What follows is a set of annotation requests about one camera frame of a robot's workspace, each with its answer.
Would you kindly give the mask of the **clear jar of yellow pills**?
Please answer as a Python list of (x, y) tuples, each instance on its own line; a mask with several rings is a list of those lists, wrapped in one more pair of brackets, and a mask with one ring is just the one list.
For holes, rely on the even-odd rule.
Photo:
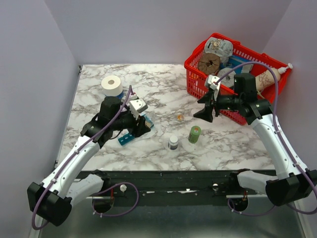
[(147, 126), (148, 128), (152, 128), (153, 127), (153, 122), (149, 119), (145, 120), (145, 126)]

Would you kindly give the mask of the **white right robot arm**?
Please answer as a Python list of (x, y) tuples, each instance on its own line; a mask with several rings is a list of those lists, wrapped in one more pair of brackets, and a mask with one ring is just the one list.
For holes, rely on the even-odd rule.
[(317, 184), (317, 172), (309, 170), (297, 157), (270, 102), (258, 99), (255, 77), (250, 73), (236, 74), (232, 95), (221, 95), (217, 76), (208, 76), (205, 85), (209, 90), (198, 101), (205, 106), (194, 117), (212, 122), (221, 110), (238, 111), (261, 139), (276, 172), (275, 176), (267, 176), (249, 169), (236, 171), (228, 181), (229, 191), (239, 194), (252, 189), (265, 194), (275, 206), (308, 197)]

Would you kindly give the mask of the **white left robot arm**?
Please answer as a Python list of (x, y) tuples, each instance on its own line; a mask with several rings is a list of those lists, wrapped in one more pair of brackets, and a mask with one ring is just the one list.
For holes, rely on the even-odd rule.
[(105, 97), (100, 111), (83, 126), (80, 136), (66, 158), (41, 183), (31, 183), (27, 188), (32, 227), (40, 216), (55, 226), (60, 226), (72, 208), (90, 195), (104, 196), (116, 187), (106, 173), (93, 171), (77, 184), (74, 180), (86, 163), (112, 138), (114, 131), (128, 130), (137, 138), (150, 132), (142, 112), (146, 102), (134, 94), (122, 102), (117, 97)]

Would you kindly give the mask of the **teal weekly pill organizer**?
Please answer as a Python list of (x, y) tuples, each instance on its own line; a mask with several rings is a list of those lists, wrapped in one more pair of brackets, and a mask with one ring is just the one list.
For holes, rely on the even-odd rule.
[[(151, 118), (148, 117), (148, 115), (145, 114), (145, 113), (142, 113), (142, 116), (144, 116), (145, 120), (146, 120), (146, 119), (151, 120)], [(134, 140), (134, 139), (135, 139), (135, 137), (134, 137), (132, 134), (126, 133), (126, 134), (124, 134), (123, 136), (121, 136), (120, 138), (118, 138), (117, 140), (118, 140), (118, 142), (119, 142), (119, 144), (120, 144), (121, 146), (124, 146), (124, 145), (128, 144), (129, 142), (131, 142), (131, 141)]]

